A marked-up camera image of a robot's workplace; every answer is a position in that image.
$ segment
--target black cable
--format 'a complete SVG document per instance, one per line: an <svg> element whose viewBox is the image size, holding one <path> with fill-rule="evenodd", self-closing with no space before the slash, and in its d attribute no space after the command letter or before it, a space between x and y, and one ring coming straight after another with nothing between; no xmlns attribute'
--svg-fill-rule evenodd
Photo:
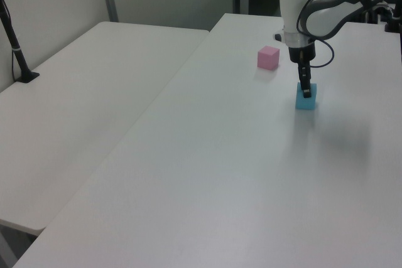
<svg viewBox="0 0 402 268"><path fill-rule="evenodd" d="M314 40L317 40L317 41L319 41L319 42L321 42L321 43L323 43L323 44L325 44L325 45L327 45L327 46L329 47L329 49L330 49L330 51L331 51L331 53L332 53L331 59L330 59L327 63L325 63L325 64L323 64L323 65L310 66L311 68L321 68L321 67L325 67L325 66L331 64L331 62L332 62L332 61L334 60L334 58L335 58L335 51L334 51L334 49L332 48L332 46L330 46L330 44L329 44L328 42L326 42L326 41L324 41L323 39L320 39L320 38L318 38L318 37L316 37L316 36L313 36L313 35L311 35L311 34L304 33L304 32L302 32L302 31L300 30L300 28L299 28L300 16L302 15L302 12L305 10L305 8L307 7L307 5L308 5L311 1L312 1L312 0L308 0L308 1L306 2L306 4L304 5L304 7L301 9L300 14L299 14L299 17L297 18L296 29L297 29L297 31L298 31L299 33L301 33L301 34L303 34L303 35L305 35L305 36L308 36L308 37L310 37L310 38L312 38L312 39L314 39Z"/></svg>
<svg viewBox="0 0 402 268"><path fill-rule="evenodd" d="M13 75L13 81L14 83L16 82L15 76L14 76L14 51L11 50L11 74Z"/></svg>
<svg viewBox="0 0 402 268"><path fill-rule="evenodd" d="M5 2L4 0L2 0L2 2L3 2L3 4L4 4L4 7L6 8L7 15L8 15L8 19L10 20L10 24L11 24L11 14L10 14L10 11L8 10L8 7L7 7L6 2ZM14 81L14 83L15 83L16 81L15 81L15 76L14 76L14 51L13 51L13 49L11 49L11 74L13 75L13 81Z"/></svg>

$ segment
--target tabletop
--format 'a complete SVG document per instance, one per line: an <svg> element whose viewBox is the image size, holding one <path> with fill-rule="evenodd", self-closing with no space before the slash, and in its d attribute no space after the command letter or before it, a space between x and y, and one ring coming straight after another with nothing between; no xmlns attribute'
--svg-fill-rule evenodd
<svg viewBox="0 0 402 268"><path fill-rule="evenodd" d="M399 36L347 23L304 111L282 25L226 14L16 267L401 267Z"/></svg>
<svg viewBox="0 0 402 268"><path fill-rule="evenodd" d="M0 223L38 235L207 31L100 23L0 94Z"/></svg>

